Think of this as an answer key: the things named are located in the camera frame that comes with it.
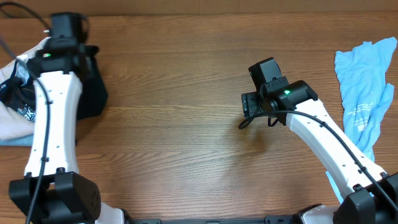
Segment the black t-shirt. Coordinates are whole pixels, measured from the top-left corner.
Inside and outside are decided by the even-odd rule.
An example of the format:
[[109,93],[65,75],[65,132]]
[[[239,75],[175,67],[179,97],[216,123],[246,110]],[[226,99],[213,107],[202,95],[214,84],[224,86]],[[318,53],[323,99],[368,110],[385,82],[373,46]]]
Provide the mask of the black t-shirt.
[[84,76],[83,80],[83,91],[76,114],[77,120],[99,116],[103,112],[108,99],[108,92],[95,57],[99,51],[98,46],[86,46],[88,74]]

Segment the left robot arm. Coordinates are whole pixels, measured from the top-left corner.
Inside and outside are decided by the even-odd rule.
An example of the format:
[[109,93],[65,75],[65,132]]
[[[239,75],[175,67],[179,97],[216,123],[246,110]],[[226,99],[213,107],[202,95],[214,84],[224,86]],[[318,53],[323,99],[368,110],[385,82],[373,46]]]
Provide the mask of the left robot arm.
[[10,182],[9,197],[27,223],[127,223],[129,215],[104,203],[98,186],[80,175],[76,159],[84,81],[102,84],[97,48],[86,44],[88,20],[60,12],[51,22],[44,46],[22,63],[34,83],[36,119],[24,177]]

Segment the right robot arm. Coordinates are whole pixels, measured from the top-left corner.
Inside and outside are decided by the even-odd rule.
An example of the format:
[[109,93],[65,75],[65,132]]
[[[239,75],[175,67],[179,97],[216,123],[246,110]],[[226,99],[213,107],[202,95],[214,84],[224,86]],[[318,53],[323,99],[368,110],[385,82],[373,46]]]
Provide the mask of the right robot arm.
[[316,155],[343,198],[338,207],[315,204],[266,223],[397,224],[397,174],[367,158],[337,126],[314,90],[303,80],[289,83],[272,58],[248,68],[256,90],[241,96],[246,128],[254,119],[281,123]]

